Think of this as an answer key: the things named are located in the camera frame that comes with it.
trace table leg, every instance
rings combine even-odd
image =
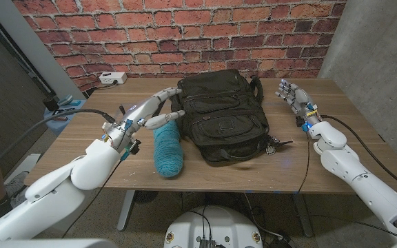
[[[119,216],[119,221],[117,223],[117,229],[119,231],[125,231],[125,228],[127,227],[127,222],[131,214],[131,207],[135,192],[136,192],[135,190],[127,190],[125,194],[125,199],[123,199],[121,215]]]
[[[298,216],[300,218],[300,224],[303,228],[304,236],[310,238],[314,235],[314,231],[312,229],[312,223],[310,222],[304,197],[302,194],[292,194],[292,198],[294,199],[296,211],[298,212]]]

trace yarn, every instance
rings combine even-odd
[[[176,176],[183,166],[183,150],[180,132],[175,121],[153,131],[154,166],[164,177]]]

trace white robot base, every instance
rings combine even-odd
[[[197,207],[192,210],[196,213],[187,211],[178,217],[166,231],[163,247],[263,247],[260,233],[249,218],[228,207],[210,205],[205,208],[204,214],[210,222],[210,230],[206,219],[202,220],[203,208]]]

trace wooden table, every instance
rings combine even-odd
[[[176,87],[179,79],[128,79],[124,85],[109,90],[96,91],[85,103],[84,108],[118,114],[122,103],[125,109],[167,87]],[[265,98],[263,109],[269,121],[269,134],[281,141],[293,141],[278,150],[273,156],[262,155],[250,161],[230,166],[215,167],[205,163],[198,149],[191,141],[181,141],[184,151],[184,164],[181,173],[175,178],[159,176],[154,168],[154,140],[152,131],[140,129],[136,138],[142,144],[136,156],[129,156],[116,170],[106,187],[119,187],[127,190],[167,190],[167,191],[206,191],[206,192],[271,192],[294,193],[300,187],[307,167],[307,137],[295,125],[294,113],[288,104],[275,96],[279,79],[261,79]],[[365,117],[352,102],[327,79],[291,79],[305,89],[313,98],[321,114],[335,116],[352,127],[366,142],[370,150],[397,175],[397,155],[379,137]],[[170,112],[167,101],[162,113]],[[105,120],[96,114],[77,114],[59,135],[37,166],[26,178],[31,184],[81,154],[85,148],[103,134],[101,126]],[[397,181],[384,172],[364,150],[356,138],[342,125],[328,120],[347,137],[347,144],[360,156],[365,167],[397,191]],[[310,144],[309,173],[302,193],[311,194],[354,194],[354,191],[341,179],[329,173],[320,163],[320,156]]]

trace shoe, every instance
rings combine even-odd
[[[24,179],[28,175],[27,171],[17,174],[8,184],[6,184],[6,191],[9,197],[16,196],[19,192],[23,191],[26,186],[24,185]]]

